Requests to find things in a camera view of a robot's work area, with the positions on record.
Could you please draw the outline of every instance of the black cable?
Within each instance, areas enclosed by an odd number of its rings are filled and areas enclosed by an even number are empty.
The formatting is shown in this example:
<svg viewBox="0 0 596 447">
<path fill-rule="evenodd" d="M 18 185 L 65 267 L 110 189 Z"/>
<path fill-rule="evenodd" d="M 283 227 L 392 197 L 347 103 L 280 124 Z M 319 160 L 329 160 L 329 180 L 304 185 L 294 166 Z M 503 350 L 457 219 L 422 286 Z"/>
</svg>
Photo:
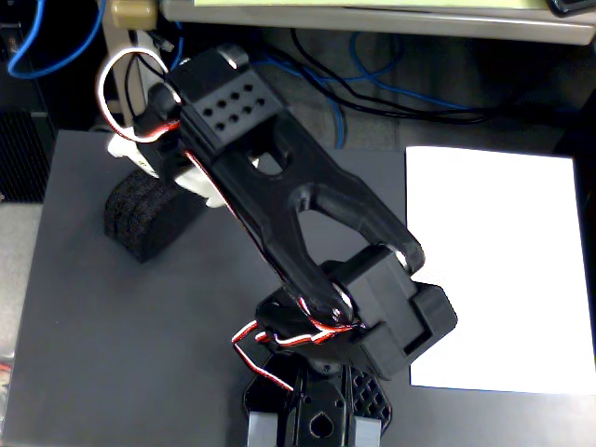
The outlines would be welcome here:
<svg viewBox="0 0 596 447">
<path fill-rule="evenodd" d="M 474 108 L 474 109 L 465 109 L 465 110 L 449 109 L 449 110 L 439 110 L 439 111 L 426 111 L 426 110 L 414 109 L 412 107 L 407 107 L 405 105 L 401 105 L 396 102 L 387 101 L 387 100 L 383 100 L 380 98 L 375 98 L 374 96 L 363 95 L 363 94 L 355 91 L 352 87 L 350 87 L 350 85 L 341 76 L 339 76 L 334 71 L 332 71 L 330 68 L 323 65 L 322 63 L 317 61 L 314 57 L 312 57 L 300 43 L 300 40 L 298 39 L 298 33 L 296 33 L 296 30 L 294 28 L 291 29 L 291 40 L 292 40 L 293 44 L 296 46 L 296 49 L 298 49 L 300 54 L 307 61 L 309 61 L 314 66 L 319 68 L 322 72 L 326 73 L 327 75 L 329 75 L 330 77 L 335 79 L 337 82 L 339 82 L 342 85 L 342 87 L 344 87 L 350 93 L 350 95 L 352 95 L 355 98 L 358 98 L 359 100 L 376 102 L 378 104 L 386 105 L 388 107 L 392 107 L 392 108 L 401 110 L 403 112 L 407 112 L 407 113 L 415 114 L 415 115 L 447 115 L 447 114 L 453 114 L 453 113 L 475 114 L 475 113 L 483 113 L 483 112 L 486 112 L 486 110 L 487 110 L 487 109 L 481 109 L 481 108 Z"/>
<path fill-rule="evenodd" d="M 127 98 L 127 106 L 129 107 L 130 114 L 132 115 L 132 119 L 136 119 L 137 114 L 134 113 L 134 109 L 132 108 L 132 101 L 130 100 L 130 92 L 129 92 L 129 80 L 130 80 L 130 72 L 132 71 L 132 65 L 137 60 L 138 55 L 133 54 L 130 58 L 129 65 L 127 65 L 127 72 L 124 75 L 124 94 Z"/>
<path fill-rule="evenodd" d="M 153 73 L 155 76 L 159 76 L 161 79 L 165 79 L 165 78 L 166 78 L 166 74 L 165 74 L 165 73 L 161 73 L 161 72 L 159 72 L 158 70 L 156 70 L 155 68 L 153 68 L 153 67 L 151 66 L 151 64 L 150 64 L 148 61 L 146 61 L 146 60 L 144 59 L 144 57 L 142 56 L 142 54 L 141 54 L 141 53 L 137 53 L 137 56 L 139 57 L 139 61 L 141 61 L 141 63 L 142 63 L 142 64 L 143 64 L 145 67 L 147 67 L 147 70 L 149 70 L 149 71 L 150 71 L 151 73 Z"/>
<path fill-rule="evenodd" d="M 315 58 L 313 58 L 311 55 L 309 55 L 305 51 L 305 49 L 300 44 L 300 41 L 298 40 L 295 30 L 293 30 L 293 29 L 291 30 L 291 35 L 292 35 L 293 43 L 296 46 L 296 48 L 300 51 L 300 53 L 308 61 L 313 63 L 313 65 L 317 66 L 320 70 L 322 70 L 329 76 L 333 77 L 344 88 L 346 88 L 348 90 L 348 92 L 350 92 L 350 94 L 352 94 L 356 98 L 363 99 L 364 101 L 377 102 L 377 103 L 381 103 L 383 105 L 388 105 L 392 108 L 398 108 L 399 110 L 402 110 L 402 112 L 393 112 L 393 111 L 388 111 L 388 110 L 383 110 L 383 109 L 375 109 L 372 107 L 368 107 L 365 105 L 361 105 L 361 104 L 357 104 L 355 102 L 345 100 L 345 99 L 335 95 L 334 93 L 329 92 L 327 89 L 323 88 L 313 78 L 313 76 L 308 72 L 308 70 L 312 70 L 312 69 L 310 69 L 309 67 L 306 67 L 305 65 L 303 65 L 302 63 L 297 61 L 294 57 L 292 57 L 285 51 L 282 51 L 279 48 L 273 47 L 271 45 L 265 44 L 265 48 L 270 53 L 275 54 L 279 59 L 281 59 L 283 61 L 288 61 L 289 63 L 291 63 L 294 66 L 294 68 L 298 72 L 300 72 L 300 74 L 305 78 L 305 80 L 313 88 L 315 88 L 317 91 L 319 91 L 321 94 L 323 94 L 327 98 L 329 98 L 339 104 L 342 104 L 345 107 L 348 107 L 350 109 L 357 110 L 359 112 L 366 113 L 369 115 L 378 115 L 378 116 L 385 116 L 385 117 L 391 117 L 391 118 L 424 120 L 424 121 L 440 122 L 440 123 L 444 123 L 444 124 L 457 124 L 457 125 L 480 124 L 480 123 L 483 123 L 483 122 L 493 119 L 497 115 L 501 115 L 501 114 L 505 113 L 510 108 L 517 108 L 517 107 L 514 107 L 513 104 L 526 91 L 528 91 L 528 89 L 534 83 L 539 82 L 543 77 L 545 77 L 548 73 L 550 73 L 550 71 L 556 65 L 558 65 L 561 62 L 561 60 L 564 59 L 568 54 L 566 52 L 561 51 L 562 56 L 560 58 L 555 58 L 554 61 L 552 61 L 552 63 L 550 63 L 550 61 L 546 61 L 544 64 L 542 64 L 540 67 L 538 67 L 538 69 L 536 69 L 538 76 L 532 76 L 532 77 L 528 78 L 525 82 L 520 83 L 516 88 L 513 89 L 511 94 L 503 102 L 501 102 L 501 104 L 497 105 L 496 107 L 490 107 L 490 108 L 483 107 L 483 108 L 474 108 L 474 109 L 466 109 L 466 110 L 451 109 L 451 110 L 428 112 L 428 111 L 420 111 L 420 110 L 412 109 L 412 108 L 408 108 L 408 107 L 404 108 L 404 106 L 401 106 L 394 102 L 386 102 L 385 100 L 379 100 L 378 98 L 375 98 L 375 97 L 370 97 L 370 96 L 361 95 L 361 94 L 357 93 L 352 87 L 350 87 L 345 82 L 344 79 L 341 78 L 341 76 L 337 75 L 335 72 L 333 72 L 331 69 L 329 69 L 328 67 L 326 67 L 325 65 L 323 65 L 322 63 L 317 61 Z M 461 115 L 461 114 L 464 114 L 464 115 L 465 114 L 473 114 L 473 115 L 478 115 L 478 116 L 470 117 L 470 118 L 451 118 L 451 117 L 445 116 L 445 115 Z"/>
<path fill-rule="evenodd" d="M 368 107 L 366 105 L 357 104 L 355 102 L 351 102 L 345 100 L 337 96 L 336 94 L 328 91 L 326 88 L 322 87 L 315 78 L 306 70 L 306 68 L 295 58 L 291 55 L 286 53 L 285 51 L 280 50 L 279 48 L 273 47 L 271 45 L 267 45 L 267 49 L 270 53 L 277 55 L 279 58 L 283 59 L 284 61 L 290 62 L 294 68 L 300 72 L 300 74 L 304 77 L 306 82 L 308 82 L 313 88 L 317 91 L 322 93 L 327 98 L 334 100 L 338 104 L 343 105 L 344 107 L 357 110 L 359 112 L 369 114 L 369 115 L 377 115 L 377 116 L 385 116 L 389 118 L 403 118 L 403 119 L 414 119 L 418 121 L 431 121 L 431 122 L 438 122 L 444 124 L 479 124 L 487 120 L 485 116 L 480 116 L 477 118 L 449 118 L 446 116 L 438 116 L 438 115 L 420 115 L 420 114 L 413 114 L 413 113 L 405 113 L 405 112 L 392 112 L 390 110 L 381 110 L 381 109 L 374 109 L 372 107 Z"/>
<path fill-rule="evenodd" d="M 132 101 L 130 100 L 130 92 L 129 92 L 129 82 L 130 82 L 130 73 L 132 72 L 132 65 L 133 63 L 139 60 L 141 63 L 147 67 L 147 69 L 153 73 L 154 75 L 159 76 L 161 79 L 164 79 L 166 76 L 163 73 L 160 73 L 158 70 L 153 68 L 149 62 L 147 62 L 140 53 L 135 53 L 130 57 L 129 64 L 127 65 L 127 71 L 124 75 L 124 94 L 127 100 L 127 106 L 129 107 L 130 114 L 132 115 L 132 119 L 135 119 L 138 115 L 135 114 L 134 109 L 132 107 Z"/>
</svg>

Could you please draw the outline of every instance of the mounting hole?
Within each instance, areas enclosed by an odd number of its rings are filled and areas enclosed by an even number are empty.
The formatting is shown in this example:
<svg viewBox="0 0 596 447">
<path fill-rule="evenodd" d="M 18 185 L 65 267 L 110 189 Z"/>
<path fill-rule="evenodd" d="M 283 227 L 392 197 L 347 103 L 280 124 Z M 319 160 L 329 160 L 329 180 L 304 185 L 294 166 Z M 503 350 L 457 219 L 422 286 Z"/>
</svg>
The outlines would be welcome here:
<svg viewBox="0 0 596 447">
<path fill-rule="evenodd" d="M 333 433 L 333 422 L 325 413 L 310 421 L 310 432 L 315 438 L 329 438 Z"/>
</svg>

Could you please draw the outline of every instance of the white plastic part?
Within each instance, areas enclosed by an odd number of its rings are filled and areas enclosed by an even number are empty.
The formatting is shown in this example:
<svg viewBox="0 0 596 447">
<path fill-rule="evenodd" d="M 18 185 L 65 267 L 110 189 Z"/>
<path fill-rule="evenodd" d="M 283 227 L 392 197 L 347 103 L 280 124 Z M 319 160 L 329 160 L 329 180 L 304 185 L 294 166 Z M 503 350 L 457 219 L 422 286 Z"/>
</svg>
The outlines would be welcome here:
<svg viewBox="0 0 596 447">
<path fill-rule="evenodd" d="M 137 148 L 137 143 L 115 134 L 108 142 L 108 152 L 115 157 L 128 157 L 135 165 L 146 173 L 158 178 L 155 170 Z M 219 208 L 225 205 L 224 199 L 219 191 L 213 186 L 207 175 L 198 168 L 189 169 L 187 172 L 180 175 L 175 182 L 180 187 L 205 197 L 207 199 L 207 206 L 210 208 Z"/>
</svg>

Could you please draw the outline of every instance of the white cable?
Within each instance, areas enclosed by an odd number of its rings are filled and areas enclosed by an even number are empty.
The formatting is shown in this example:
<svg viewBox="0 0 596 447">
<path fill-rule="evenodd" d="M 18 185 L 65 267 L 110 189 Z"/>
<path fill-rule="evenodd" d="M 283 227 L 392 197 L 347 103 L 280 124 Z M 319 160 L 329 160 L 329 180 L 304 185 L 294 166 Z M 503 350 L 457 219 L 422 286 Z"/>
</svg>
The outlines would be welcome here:
<svg viewBox="0 0 596 447">
<path fill-rule="evenodd" d="M 167 131 L 169 131 L 171 129 L 171 126 L 164 126 L 161 127 L 159 129 L 157 129 L 155 132 L 153 132 L 151 135 L 146 136 L 146 137 L 138 137 L 137 135 L 134 134 L 134 131 L 132 128 L 126 128 L 124 129 L 122 126 L 120 126 L 116 120 L 114 119 L 114 117 L 112 116 L 112 113 L 110 112 L 110 109 L 108 108 L 108 104 L 105 100 L 105 97 L 103 95 L 103 89 L 105 86 L 105 80 L 108 77 L 108 73 L 110 73 L 110 70 L 112 70 L 112 67 L 114 67 L 114 65 L 120 61 L 124 56 L 126 56 L 127 54 L 133 54 L 133 53 L 141 53 L 141 54 L 145 54 L 147 56 L 150 56 L 151 58 L 153 58 L 158 64 L 159 67 L 163 70 L 164 73 L 168 72 L 168 67 L 166 66 L 166 64 L 159 58 L 159 56 L 157 56 L 154 51 L 148 49 L 148 48 L 143 48 L 143 47 L 129 47 L 129 48 L 124 48 L 121 49 L 120 51 L 118 51 L 112 59 L 110 59 L 105 66 L 102 68 L 102 71 L 100 72 L 100 77 L 97 81 L 97 99 L 98 99 L 98 103 L 100 105 L 100 109 L 102 110 L 102 114 L 105 117 L 105 119 L 107 120 L 108 124 L 110 126 L 112 126 L 112 128 L 114 129 L 114 131 L 119 134 L 121 137 L 126 138 L 127 140 L 131 140 L 134 142 L 155 142 L 157 141 L 157 139 L 159 139 L 159 137 L 161 137 L 164 133 L 166 133 Z M 176 94 L 174 95 L 174 99 L 176 100 L 176 102 L 180 102 L 180 97 Z"/>
</svg>

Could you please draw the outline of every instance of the desk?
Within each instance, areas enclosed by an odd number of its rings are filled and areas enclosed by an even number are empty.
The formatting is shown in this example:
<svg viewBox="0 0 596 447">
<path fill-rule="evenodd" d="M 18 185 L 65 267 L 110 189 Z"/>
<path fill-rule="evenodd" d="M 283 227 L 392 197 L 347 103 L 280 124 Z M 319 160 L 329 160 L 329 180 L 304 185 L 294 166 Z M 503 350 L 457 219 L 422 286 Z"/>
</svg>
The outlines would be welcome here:
<svg viewBox="0 0 596 447">
<path fill-rule="evenodd" d="M 130 171 L 100 134 L 62 132 L 47 187 L 5 425 L 6 445 L 238 447 L 251 373 L 229 339 L 278 286 L 224 209 L 139 265 L 102 233 L 112 188 Z M 332 152 L 403 219 L 404 155 Z M 361 247 L 306 213 L 314 258 Z M 332 247 L 323 252 L 322 247 Z M 596 445 L 596 400 L 410 386 L 393 403 L 386 447 Z"/>
<path fill-rule="evenodd" d="M 547 9 L 447 7 L 195 7 L 162 0 L 168 20 L 288 28 L 451 35 L 587 45 L 596 13 L 559 19 Z"/>
</svg>

